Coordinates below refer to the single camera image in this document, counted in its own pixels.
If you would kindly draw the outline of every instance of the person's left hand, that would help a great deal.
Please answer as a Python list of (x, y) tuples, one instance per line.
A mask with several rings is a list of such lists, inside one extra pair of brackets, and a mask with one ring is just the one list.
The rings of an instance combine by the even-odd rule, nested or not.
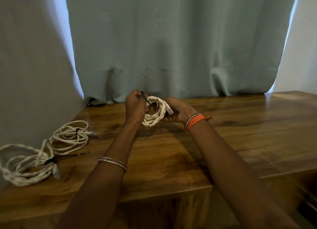
[(146, 100), (142, 97), (141, 92), (132, 91), (125, 99), (125, 124), (139, 126), (148, 110)]

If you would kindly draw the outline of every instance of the forearm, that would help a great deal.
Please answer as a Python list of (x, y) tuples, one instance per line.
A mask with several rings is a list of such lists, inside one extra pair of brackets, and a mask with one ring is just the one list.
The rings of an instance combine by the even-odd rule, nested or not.
[[(104, 156), (127, 164), (138, 127), (125, 124)], [(99, 161), (62, 215), (57, 228), (109, 227), (118, 203), (123, 174), (122, 167)]]
[(279, 224), (296, 227), (276, 205), (264, 184), (205, 120), (190, 129), (193, 140), (208, 164), (212, 178), (244, 228), (272, 228)]

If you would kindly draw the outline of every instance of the wood grain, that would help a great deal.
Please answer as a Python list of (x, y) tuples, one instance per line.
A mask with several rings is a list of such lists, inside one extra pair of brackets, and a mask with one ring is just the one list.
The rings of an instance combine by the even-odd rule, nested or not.
[[(260, 177), (317, 168), (317, 96), (302, 92), (189, 99)], [(0, 221), (61, 213), (124, 122), (124, 104), (87, 107), (75, 119), (98, 132), (81, 151), (58, 162), (61, 179), (0, 192)], [(183, 126), (141, 128), (133, 145), (121, 202), (176, 198), (211, 190), (212, 179)]]

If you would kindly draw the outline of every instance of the curtain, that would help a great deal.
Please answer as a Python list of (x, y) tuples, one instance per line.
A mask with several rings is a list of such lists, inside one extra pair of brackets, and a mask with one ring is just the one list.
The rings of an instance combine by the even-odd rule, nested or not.
[(67, 0), (86, 101), (267, 92), (294, 0)]

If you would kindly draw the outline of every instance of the white wall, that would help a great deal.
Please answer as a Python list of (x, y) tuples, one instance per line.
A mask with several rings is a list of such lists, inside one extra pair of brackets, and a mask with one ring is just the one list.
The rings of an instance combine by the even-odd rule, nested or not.
[(72, 53), (66, 0), (0, 0), (0, 147), (38, 148), (81, 111)]
[(317, 94), (317, 0), (298, 0), (273, 92)]

